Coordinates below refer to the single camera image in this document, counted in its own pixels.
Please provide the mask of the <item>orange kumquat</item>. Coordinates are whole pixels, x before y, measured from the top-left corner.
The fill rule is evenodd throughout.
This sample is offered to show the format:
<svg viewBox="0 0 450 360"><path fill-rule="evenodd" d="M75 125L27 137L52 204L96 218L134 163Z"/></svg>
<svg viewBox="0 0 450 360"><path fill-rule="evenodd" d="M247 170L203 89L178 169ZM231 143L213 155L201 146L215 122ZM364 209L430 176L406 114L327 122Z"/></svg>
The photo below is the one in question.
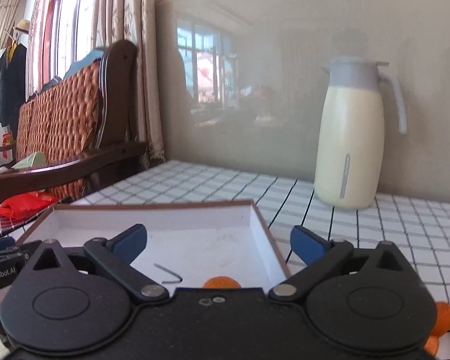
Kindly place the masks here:
<svg viewBox="0 0 450 360"><path fill-rule="evenodd" d="M241 284L229 276L215 276L208 279L203 285L203 289L240 289Z"/></svg>
<svg viewBox="0 0 450 360"><path fill-rule="evenodd" d="M443 301L436 303L436 322L430 335L442 337L450 331L450 304Z"/></svg>

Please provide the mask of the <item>red plastic bag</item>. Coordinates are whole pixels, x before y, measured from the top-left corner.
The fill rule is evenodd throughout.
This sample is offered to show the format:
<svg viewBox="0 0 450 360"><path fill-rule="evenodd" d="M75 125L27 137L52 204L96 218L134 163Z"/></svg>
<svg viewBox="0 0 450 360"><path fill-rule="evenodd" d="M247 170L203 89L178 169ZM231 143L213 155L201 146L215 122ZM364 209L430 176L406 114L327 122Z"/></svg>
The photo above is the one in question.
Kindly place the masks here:
<svg viewBox="0 0 450 360"><path fill-rule="evenodd" d="M14 220L25 220L58 202L57 197L46 192L22 193L9 197L1 203L0 216Z"/></svg>

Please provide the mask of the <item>white shallow box brown rim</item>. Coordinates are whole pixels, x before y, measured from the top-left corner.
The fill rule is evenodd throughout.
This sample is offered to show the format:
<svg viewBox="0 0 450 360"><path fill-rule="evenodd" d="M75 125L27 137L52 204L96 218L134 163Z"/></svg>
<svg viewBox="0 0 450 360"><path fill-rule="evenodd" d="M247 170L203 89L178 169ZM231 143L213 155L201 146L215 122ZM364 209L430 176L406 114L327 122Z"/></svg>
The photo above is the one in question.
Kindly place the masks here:
<svg viewBox="0 0 450 360"><path fill-rule="evenodd" d="M81 246L110 239L134 224L148 233L132 266L170 292L200 288L227 276L243 288L268 291L291 275L263 217L251 201L157 205L58 205L46 210L19 243L58 240Z"/></svg>

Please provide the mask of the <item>cream thermos jug grey lid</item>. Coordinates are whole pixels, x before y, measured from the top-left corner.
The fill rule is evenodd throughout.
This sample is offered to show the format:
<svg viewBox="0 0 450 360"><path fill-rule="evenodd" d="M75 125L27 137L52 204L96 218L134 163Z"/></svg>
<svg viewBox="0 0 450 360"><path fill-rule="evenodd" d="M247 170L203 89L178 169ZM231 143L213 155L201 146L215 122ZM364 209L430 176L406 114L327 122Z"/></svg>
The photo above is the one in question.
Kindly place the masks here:
<svg viewBox="0 0 450 360"><path fill-rule="evenodd" d="M323 68L329 76L322 108L314 175L315 194L339 209L360 210L375 199L385 150L385 109L380 84L389 84L398 132L407 134L404 96L388 62L336 57Z"/></svg>

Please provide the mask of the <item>pale green cup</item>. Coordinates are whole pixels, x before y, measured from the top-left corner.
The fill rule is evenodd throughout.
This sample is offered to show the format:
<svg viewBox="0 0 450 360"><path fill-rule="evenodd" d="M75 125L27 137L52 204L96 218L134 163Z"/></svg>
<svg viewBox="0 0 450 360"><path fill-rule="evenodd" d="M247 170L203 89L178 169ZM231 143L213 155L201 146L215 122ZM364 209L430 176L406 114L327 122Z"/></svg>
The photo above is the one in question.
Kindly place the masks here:
<svg viewBox="0 0 450 360"><path fill-rule="evenodd" d="M16 162L12 169L27 169L37 166L42 166L47 163L45 154L43 152L34 152L23 158L22 160Z"/></svg>

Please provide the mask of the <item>checkered white tablecloth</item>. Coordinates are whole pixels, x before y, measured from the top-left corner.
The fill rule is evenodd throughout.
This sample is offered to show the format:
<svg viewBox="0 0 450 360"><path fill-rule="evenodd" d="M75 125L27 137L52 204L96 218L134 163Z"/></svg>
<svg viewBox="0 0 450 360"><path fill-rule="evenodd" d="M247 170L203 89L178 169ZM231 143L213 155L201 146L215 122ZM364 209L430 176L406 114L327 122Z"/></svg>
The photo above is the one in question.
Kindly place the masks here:
<svg viewBox="0 0 450 360"><path fill-rule="evenodd" d="M311 184L173 161L72 206L251 201L291 275L306 267L291 249L303 226L345 240L338 275L294 301L261 288L178 287L138 302L97 273L83 245L53 238L5 296L1 323L13 359L450 359L450 331L435 358L424 350L437 302L450 304L450 204L379 195L343 211Z"/></svg>

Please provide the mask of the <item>orange kumquat on table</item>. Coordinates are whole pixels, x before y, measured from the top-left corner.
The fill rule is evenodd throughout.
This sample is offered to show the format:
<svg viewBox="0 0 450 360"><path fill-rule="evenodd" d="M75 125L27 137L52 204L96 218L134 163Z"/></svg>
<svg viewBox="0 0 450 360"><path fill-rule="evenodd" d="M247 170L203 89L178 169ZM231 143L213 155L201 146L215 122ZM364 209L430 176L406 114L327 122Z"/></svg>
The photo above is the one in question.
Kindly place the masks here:
<svg viewBox="0 0 450 360"><path fill-rule="evenodd" d="M430 335L442 337L450 331L450 304L443 301L436 303L436 322Z"/></svg>

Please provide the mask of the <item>small orange fruit piece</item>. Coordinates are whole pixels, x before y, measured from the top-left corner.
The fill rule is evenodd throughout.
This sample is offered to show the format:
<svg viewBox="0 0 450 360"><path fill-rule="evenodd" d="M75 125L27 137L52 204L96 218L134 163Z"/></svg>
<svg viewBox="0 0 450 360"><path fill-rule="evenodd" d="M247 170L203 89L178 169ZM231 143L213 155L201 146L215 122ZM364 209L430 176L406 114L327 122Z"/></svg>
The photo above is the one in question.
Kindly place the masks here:
<svg viewBox="0 0 450 360"><path fill-rule="evenodd" d="M424 350L430 354L431 356L433 356L435 358L435 356L437 355L437 352L439 350L439 338L436 336L429 336L429 338L427 339L425 345L424 345Z"/></svg>

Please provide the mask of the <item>orange woven sofa cushion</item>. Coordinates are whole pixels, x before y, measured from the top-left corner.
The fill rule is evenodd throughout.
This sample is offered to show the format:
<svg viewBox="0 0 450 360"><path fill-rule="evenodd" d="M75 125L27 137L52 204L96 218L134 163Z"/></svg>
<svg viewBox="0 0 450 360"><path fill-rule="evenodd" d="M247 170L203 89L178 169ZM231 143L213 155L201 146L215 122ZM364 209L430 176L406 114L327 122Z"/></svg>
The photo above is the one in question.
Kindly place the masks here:
<svg viewBox="0 0 450 360"><path fill-rule="evenodd" d="M99 123L99 73L96 60L20 107L18 161L41 152L54 164L91 149Z"/></svg>

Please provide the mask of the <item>dark hanging jacket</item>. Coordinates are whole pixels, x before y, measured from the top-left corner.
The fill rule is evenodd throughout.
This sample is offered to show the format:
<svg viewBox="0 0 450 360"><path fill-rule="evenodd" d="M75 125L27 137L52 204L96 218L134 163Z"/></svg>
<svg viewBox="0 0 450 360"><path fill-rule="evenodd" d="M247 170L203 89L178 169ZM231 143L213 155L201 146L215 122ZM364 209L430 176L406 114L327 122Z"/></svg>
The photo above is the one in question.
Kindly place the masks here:
<svg viewBox="0 0 450 360"><path fill-rule="evenodd" d="M9 47L0 58L0 123L17 136L20 107L26 100L26 47L18 44L11 59Z"/></svg>

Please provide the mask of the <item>straw hat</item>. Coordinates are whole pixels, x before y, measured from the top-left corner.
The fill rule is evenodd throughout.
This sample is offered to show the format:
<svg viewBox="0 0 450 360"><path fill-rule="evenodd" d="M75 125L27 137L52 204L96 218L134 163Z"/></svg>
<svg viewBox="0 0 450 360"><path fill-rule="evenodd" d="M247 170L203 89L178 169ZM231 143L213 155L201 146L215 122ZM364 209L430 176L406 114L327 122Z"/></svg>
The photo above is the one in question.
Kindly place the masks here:
<svg viewBox="0 0 450 360"><path fill-rule="evenodd" d="M21 19L15 26L14 30L28 35L30 31L30 22L28 19Z"/></svg>

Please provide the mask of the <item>beige patterned curtain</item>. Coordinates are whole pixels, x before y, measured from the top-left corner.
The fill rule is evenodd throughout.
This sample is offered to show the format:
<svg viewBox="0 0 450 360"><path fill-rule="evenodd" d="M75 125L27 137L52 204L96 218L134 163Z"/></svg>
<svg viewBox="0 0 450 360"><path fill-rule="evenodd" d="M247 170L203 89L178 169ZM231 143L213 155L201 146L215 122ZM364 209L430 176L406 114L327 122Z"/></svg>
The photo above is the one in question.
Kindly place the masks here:
<svg viewBox="0 0 450 360"><path fill-rule="evenodd" d="M159 164L165 160L165 148L158 89L155 0L95 0L91 44L108 47L122 39L137 48L130 135L147 144L145 163Z"/></svg>

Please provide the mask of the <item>dark wooden sofa frame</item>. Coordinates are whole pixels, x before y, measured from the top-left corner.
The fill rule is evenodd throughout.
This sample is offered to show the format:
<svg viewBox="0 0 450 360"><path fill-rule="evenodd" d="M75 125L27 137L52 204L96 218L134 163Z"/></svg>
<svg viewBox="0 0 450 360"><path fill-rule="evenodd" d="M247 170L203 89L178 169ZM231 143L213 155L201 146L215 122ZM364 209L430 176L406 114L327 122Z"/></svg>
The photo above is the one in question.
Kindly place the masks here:
<svg viewBox="0 0 450 360"><path fill-rule="evenodd" d="M39 190L49 191L59 199L78 200L139 168L146 144L128 136L137 48L128 40L120 40L98 49L98 54L91 62L100 62L99 123L91 149L42 166L7 167L0 172L0 204L9 197Z"/></svg>

